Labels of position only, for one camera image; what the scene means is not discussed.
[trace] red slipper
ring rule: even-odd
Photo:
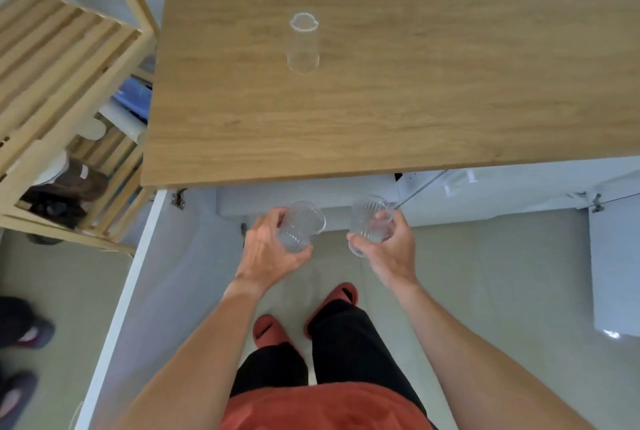
[[[288,342],[293,345],[287,332],[273,315],[260,315],[253,325],[253,341],[260,349],[269,345],[278,345]]]
[[[351,298],[345,293],[345,290],[351,294]],[[345,282],[340,283],[337,287],[335,287],[329,295],[326,296],[324,301],[320,304],[320,306],[316,309],[315,312],[307,319],[305,322],[305,336],[307,339],[310,339],[309,335],[309,323],[314,320],[314,317],[320,312],[325,305],[329,302],[333,302],[334,300],[344,300],[350,304],[358,305],[358,289],[354,286],[353,283]]]

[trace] black pants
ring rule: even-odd
[[[414,403],[426,416],[420,398],[364,310],[344,300],[334,300],[311,321],[309,334],[319,385],[357,382],[384,386]],[[237,371],[231,396],[265,387],[308,384],[304,359],[285,342],[251,353]]]
[[[33,326],[35,314],[27,302],[15,297],[0,297],[0,347],[18,342]]]

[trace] drinking glass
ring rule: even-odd
[[[381,243],[390,234],[390,224],[394,219],[393,206],[377,195],[366,195],[351,206],[350,233],[365,237],[372,243]],[[364,253],[349,243],[351,252],[364,257]]]
[[[296,13],[289,22],[290,38],[287,45],[287,64],[295,72],[311,72],[320,64],[318,51],[318,21],[308,12]]]
[[[278,240],[290,253],[299,253],[313,244],[324,226],[326,218],[320,208],[312,202],[299,200],[287,207],[287,213],[278,229]]]

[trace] gray floor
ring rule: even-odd
[[[256,317],[278,317],[311,366],[302,324],[338,283],[360,305],[440,430],[456,428],[438,381],[397,301],[345,232],[325,233],[314,257],[273,287]],[[597,428],[637,428],[640,339],[593,328],[588,221],[584,211],[504,216],[415,230],[424,286],[471,329],[507,352]],[[41,351],[5,350],[5,368],[36,370],[41,385],[18,429],[66,429],[92,376],[130,259],[73,244],[38,247],[9,233],[0,244],[0,293],[24,297],[58,333]],[[248,338],[245,355],[254,346]]]
[[[37,392],[16,430],[66,430],[83,400],[122,291],[131,258],[73,243],[37,246],[5,232],[0,243],[0,294],[21,297],[51,319],[56,334],[43,349],[3,349],[11,375],[39,376]]]

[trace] red shirt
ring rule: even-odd
[[[369,383],[262,388],[229,400],[220,430],[432,430],[416,405]]]

